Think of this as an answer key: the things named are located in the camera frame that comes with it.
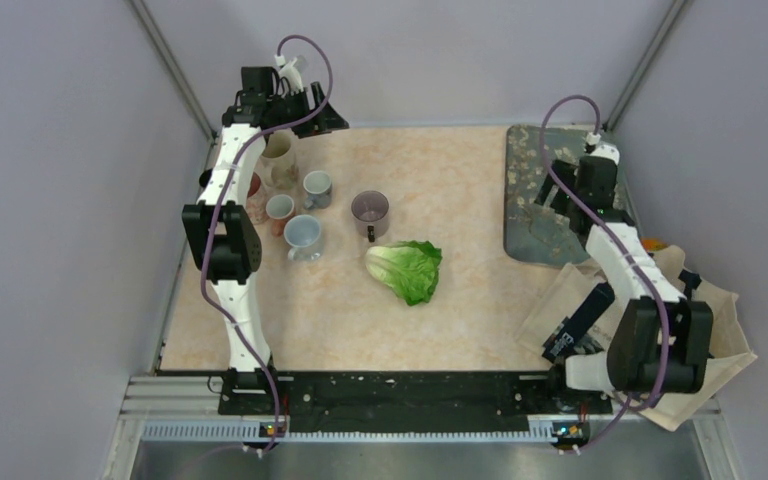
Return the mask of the cream tall mug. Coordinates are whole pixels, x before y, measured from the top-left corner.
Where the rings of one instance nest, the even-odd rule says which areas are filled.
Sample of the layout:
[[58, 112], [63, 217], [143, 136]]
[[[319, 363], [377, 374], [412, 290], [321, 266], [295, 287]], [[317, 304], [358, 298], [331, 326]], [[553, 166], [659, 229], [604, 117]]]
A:
[[260, 156], [260, 176], [267, 187], [289, 191], [297, 186], [299, 168], [294, 150], [295, 139], [290, 130], [280, 130], [269, 136]]

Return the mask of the blue grey mug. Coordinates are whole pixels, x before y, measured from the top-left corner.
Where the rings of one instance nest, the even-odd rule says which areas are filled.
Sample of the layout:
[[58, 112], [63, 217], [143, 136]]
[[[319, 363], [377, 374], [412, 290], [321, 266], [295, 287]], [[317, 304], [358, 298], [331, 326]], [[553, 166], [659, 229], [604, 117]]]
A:
[[333, 183], [331, 176], [322, 170], [308, 173], [302, 182], [305, 191], [304, 208], [316, 210], [328, 208], [332, 203]]

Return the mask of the mauve mug black handle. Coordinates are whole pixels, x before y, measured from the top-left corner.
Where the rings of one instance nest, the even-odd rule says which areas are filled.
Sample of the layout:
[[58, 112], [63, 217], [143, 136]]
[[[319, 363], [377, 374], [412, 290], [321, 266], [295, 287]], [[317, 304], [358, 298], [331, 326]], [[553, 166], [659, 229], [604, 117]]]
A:
[[381, 192], [367, 190], [359, 193], [350, 207], [355, 226], [360, 235], [370, 243], [376, 242], [390, 226], [390, 203]]

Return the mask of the terracotta pink mug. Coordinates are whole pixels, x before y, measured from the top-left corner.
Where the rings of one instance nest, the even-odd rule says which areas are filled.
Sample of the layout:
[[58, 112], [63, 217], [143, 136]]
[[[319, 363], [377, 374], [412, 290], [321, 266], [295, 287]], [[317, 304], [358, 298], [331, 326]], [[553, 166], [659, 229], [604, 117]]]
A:
[[265, 211], [271, 221], [272, 236], [282, 237], [287, 223], [297, 214], [295, 199], [288, 194], [274, 195], [268, 200]]

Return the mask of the large pink mug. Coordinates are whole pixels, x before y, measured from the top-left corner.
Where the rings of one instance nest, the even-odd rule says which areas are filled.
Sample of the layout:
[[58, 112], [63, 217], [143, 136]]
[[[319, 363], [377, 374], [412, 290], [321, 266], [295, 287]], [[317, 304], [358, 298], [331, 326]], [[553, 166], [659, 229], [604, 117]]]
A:
[[245, 202], [245, 212], [253, 225], [263, 224], [268, 221], [269, 216], [266, 212], [268, 199], [268, 193], [261, 177], [254, 173]]

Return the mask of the pale blue glass mug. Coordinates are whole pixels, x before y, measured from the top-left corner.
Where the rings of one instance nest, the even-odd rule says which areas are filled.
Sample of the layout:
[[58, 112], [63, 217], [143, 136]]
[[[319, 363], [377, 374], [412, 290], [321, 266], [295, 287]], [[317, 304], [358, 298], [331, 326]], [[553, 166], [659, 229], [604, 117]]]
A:
[[293, 217], [284, 228], [284, 240], [289, 246], [290, 261], [315, 261], [324, 251], [324, 236], [320, 221], [312, 215]]

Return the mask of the brown patterned mug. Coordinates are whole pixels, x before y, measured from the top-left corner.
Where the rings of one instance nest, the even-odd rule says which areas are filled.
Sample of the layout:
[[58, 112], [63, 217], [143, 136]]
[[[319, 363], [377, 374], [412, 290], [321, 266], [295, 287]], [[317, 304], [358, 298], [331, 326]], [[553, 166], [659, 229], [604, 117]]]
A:
[[199, 176], [198, 183], [201, 189], [206, 189], [212, 178], [212, 170], [206, 169]]

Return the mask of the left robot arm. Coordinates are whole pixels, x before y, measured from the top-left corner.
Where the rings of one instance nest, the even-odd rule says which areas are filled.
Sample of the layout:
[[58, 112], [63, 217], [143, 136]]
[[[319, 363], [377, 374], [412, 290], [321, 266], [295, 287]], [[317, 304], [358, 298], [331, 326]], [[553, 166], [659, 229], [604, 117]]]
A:
[[328, 103], [321, 84], [305, 85], [300, 70], [244, 67], [241, 89], [222, 116], [218, 154], [201, 181], [199, 198], [184, 206], [182, 221], [201, 292], [221, 315], [231, 347], [222, 398], [242, 391], [257, 413], [279, 404], [281, 393], [268, 367], [270, 349], [262, 333], [256, 280], [263, 249], [245, 210], [254, 173], [269, 136], [292, 131], [306, 138], [348, 126]]

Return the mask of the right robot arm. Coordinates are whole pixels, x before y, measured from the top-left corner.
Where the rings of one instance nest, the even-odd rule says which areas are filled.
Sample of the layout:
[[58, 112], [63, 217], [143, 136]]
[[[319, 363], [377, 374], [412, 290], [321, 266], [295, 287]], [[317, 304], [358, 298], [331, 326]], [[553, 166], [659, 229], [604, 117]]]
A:
[[692, 394], [704, 383], [714, 314], [665, 278], [629, 213], [615, 208], [617, 177], [606, 157], [556, 159], [535, 199], [568, 218], [605, 276], [542, 344], [544, 359], [564, 365], [546, 385], [560, 412], [587, 391]]

